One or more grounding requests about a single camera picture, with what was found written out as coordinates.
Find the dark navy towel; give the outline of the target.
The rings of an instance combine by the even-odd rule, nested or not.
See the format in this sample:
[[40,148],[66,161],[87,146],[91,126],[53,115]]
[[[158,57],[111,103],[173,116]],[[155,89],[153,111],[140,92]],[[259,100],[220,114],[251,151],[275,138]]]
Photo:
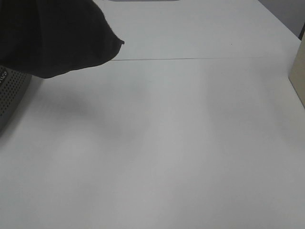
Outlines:
[[112,60],[124,42],[92,0],[3,0],[0,63],[43,79]]

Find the grey perforated plastic basket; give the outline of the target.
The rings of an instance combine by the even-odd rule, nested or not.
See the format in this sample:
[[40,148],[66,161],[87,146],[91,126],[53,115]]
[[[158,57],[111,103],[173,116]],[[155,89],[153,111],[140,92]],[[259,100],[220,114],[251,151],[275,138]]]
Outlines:
[[19,106],[31,82],[30,74],[0,67],[0,132]]

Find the beige box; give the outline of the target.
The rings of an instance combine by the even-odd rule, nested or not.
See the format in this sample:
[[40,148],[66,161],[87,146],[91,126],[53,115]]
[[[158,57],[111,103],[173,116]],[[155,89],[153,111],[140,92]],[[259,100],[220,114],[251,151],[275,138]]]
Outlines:
[[303,107],[305,106],[305,38],[303,37],[296,53],[289,81],[293,86]]

